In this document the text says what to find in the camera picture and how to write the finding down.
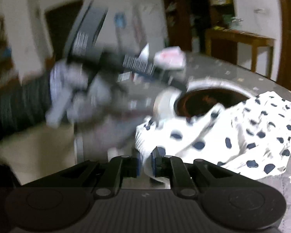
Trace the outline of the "left gloved hand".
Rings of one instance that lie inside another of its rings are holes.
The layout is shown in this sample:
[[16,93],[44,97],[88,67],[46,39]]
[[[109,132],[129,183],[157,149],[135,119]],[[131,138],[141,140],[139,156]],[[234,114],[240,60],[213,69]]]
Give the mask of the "left gloved hand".
[[112,103],[114,80],[107,74],[93,74],[79,63],[62,59],[50,72],[51,107],[46,123],[57,128],[62,122],[85,124],[105,119]]

